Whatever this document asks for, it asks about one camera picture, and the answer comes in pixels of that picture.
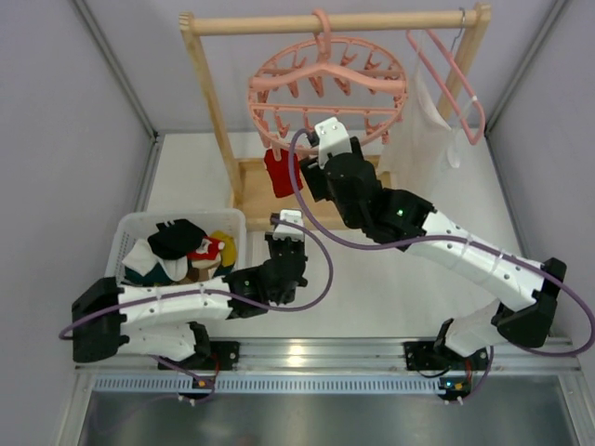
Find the red santa sock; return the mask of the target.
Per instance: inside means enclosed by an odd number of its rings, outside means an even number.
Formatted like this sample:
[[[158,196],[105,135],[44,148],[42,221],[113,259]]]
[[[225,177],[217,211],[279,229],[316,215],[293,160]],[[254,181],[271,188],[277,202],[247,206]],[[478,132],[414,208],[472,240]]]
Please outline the red santa sock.
[[[273,195],[281,199],[294,194],[289,169],[289,152],[280,151],[281,158],[277,160],[274,157],[274,150],[267,149],[264,156],[264,164],[268,172]]]
[[[201,244],[194,251],[187,254],[190,261],[215,260],[225,248],[225,242],[212,237],[204,237]]]

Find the pink round clip hanger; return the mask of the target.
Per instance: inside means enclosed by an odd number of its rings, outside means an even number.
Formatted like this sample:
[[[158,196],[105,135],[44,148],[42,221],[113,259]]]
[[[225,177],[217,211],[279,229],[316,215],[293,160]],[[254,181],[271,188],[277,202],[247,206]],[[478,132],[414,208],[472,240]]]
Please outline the pink round clip hanger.
[[[291,130],[311,131],[327,118],[362,125],[365,142],[385,140],[409,96],[405,69],[389,50],[333,33],[321,8],[312,14],[320,31],[274,54],[248,81],[249,114],[274,160],[287,153]]]

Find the black sock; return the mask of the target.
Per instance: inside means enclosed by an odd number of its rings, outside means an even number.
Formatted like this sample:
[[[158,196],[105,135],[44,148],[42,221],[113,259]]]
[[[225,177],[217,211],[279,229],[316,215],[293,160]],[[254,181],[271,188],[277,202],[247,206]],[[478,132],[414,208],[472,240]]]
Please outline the black sock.
[[[206,233],[191,221],[182,218],[158,223],[157,231],[148,238],[152,252],[163,260],[177,260],[200,247]]]

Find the dark green christmas sock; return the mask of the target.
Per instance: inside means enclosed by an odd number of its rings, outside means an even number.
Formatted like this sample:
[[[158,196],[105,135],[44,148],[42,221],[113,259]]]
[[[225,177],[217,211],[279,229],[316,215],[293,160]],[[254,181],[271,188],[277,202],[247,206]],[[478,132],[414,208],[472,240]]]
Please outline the dark green christmas sock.
[[[137,286],[161,286],[173,283],[160,265],[156,265],[144,275],[125,267],[125,279]]]

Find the white ankle sock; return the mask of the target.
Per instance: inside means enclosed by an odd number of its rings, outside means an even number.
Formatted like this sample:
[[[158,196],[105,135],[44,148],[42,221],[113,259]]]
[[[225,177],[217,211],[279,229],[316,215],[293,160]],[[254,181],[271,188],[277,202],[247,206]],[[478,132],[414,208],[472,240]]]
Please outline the white ankle sock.
[[[147,240],[138,239],[130,252],[122,260],[122,264],[141,276],[146,276],[159,263],[157,256],[152,252]]]

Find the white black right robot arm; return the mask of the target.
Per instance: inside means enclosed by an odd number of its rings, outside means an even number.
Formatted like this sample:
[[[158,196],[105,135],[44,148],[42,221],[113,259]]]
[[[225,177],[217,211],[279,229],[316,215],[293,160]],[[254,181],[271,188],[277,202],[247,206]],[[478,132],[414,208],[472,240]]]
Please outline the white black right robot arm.
[[[475,238],[413,192],[384,187],[356,137],[324,130],[307,138],[314,153],[300,161],[299,170],[313,200],[332,203],[347,228],[370,239],[366,250],[397,248],[425,258],[494,297],[468,316],[445,321],[436,353],[454,360],[504,343],[534,351],[544,346],[566,273],[561,260],[509,254]]]

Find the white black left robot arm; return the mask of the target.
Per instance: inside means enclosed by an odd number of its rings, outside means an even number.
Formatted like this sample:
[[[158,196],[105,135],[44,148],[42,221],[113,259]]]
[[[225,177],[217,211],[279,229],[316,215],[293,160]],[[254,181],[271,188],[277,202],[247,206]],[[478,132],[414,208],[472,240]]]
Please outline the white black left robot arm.
[[[261,265],[186,285],[135,287],[97,280],[72,305],[73,361],[117,354],[157,356],[174,363],[211,355],[206,321],[254,318],[294,301],[307,285],[303,233],[280,227],[265,235],[270,257]]]

